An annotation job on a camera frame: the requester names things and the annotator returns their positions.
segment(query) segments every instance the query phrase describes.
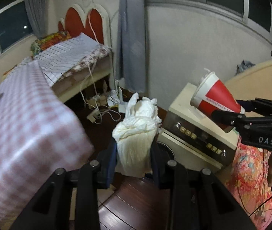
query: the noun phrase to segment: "red headboard panel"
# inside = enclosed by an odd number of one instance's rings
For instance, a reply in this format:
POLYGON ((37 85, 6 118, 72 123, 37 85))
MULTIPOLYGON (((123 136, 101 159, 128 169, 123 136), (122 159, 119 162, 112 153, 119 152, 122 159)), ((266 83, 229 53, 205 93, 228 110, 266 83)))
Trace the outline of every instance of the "red headboard panel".
MULTIPOLYGON (((89 17, 92 28, 96 33, 97 39, 100 43, 104 44, 103 38, 103 25, 102 25, 102 17, 96 9, 92 9, 86 18, 85 27, 83 26, 83 22, 80 18, 80 15, 76 11, 76 9, 70 7, 66 13, 65 18, 65 30, 69 32, 72 37, 79 36, 81 32, 88 35, 90 38, 95 40, 94 34, 90 28, 89 17)), ((58 23, 58 30, 63 30, 64 27, 61 22, 58 23)))

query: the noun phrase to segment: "black wire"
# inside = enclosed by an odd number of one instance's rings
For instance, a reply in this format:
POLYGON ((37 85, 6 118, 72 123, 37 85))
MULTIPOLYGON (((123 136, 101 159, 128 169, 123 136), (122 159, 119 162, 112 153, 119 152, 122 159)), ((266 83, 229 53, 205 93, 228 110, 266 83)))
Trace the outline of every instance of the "black wire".
POLYGON ((269 200, 272 199, 272 196, 268 199, 266 199, 263 203, 261 203, 261 205, 258 206, 258 208, 256 208, 250 215, 249 217, 251 217, 262 205, 264 205, 266 202, 268 202, 269 200))

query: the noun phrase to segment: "wooden floor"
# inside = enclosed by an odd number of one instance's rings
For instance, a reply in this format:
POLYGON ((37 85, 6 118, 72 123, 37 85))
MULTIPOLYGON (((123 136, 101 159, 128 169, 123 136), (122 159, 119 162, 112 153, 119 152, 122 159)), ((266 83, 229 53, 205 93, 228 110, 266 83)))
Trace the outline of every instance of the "wooden floor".
MULTIPOLYGON (((86 119, 90 112, 83 107, 79 96, 66 103, 80 119, 97 153, 107 148, 116 122, 106 114, 101 125, 86 119)), ((169 191, 159 190, 146 178, 125 177, 115 174, 115 193, 99 207, 101 230, 162 230, 166 228, 169 209, 169 191)))

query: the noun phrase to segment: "red and white paper cup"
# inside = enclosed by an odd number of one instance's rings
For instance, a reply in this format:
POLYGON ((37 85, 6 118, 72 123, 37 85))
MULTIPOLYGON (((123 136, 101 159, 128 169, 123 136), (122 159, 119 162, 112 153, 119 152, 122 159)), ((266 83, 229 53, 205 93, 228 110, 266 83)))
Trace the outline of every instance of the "red and white paper cup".
MULTIPOLYGON (((245 112, 214 72, 209 73, 198 86, 191 98, 190 105, 198 108, 210 119, 212 119, 211 114, 215 110, 245 112)), ((216 124, 226 133, 233 129, 233 126, 216 124)))

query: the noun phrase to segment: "bed frame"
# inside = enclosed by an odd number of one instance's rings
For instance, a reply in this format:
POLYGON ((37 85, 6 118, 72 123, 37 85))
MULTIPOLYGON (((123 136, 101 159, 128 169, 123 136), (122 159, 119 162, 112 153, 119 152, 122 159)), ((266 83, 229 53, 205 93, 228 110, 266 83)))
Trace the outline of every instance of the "bed frame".
MULTIPOLYGON (((78 4, 73 4, 73 6, 67 10, 65 19, 61 18, 58 22, 58 30, 66 30, 72 37, 76 37, 83 32, 90 38, 96 40, 90 28, 89 15, 98 42, 111 47, 108 13, 99 4, 91 4, 86 8, 85 12, 78 4)), ((112 65, 109 65, 109 69, 94 71, 92 73, 93 79, 87 79, 82 86, 82 90, 92 85, 93 82, 96 82, 111 73, 113 73, 112 65)), ((65 103, 67 100, 78 94, 80 92, 81 82, 82 81, 77 82, 60 94, 56 94, 59 100, 65 103)))

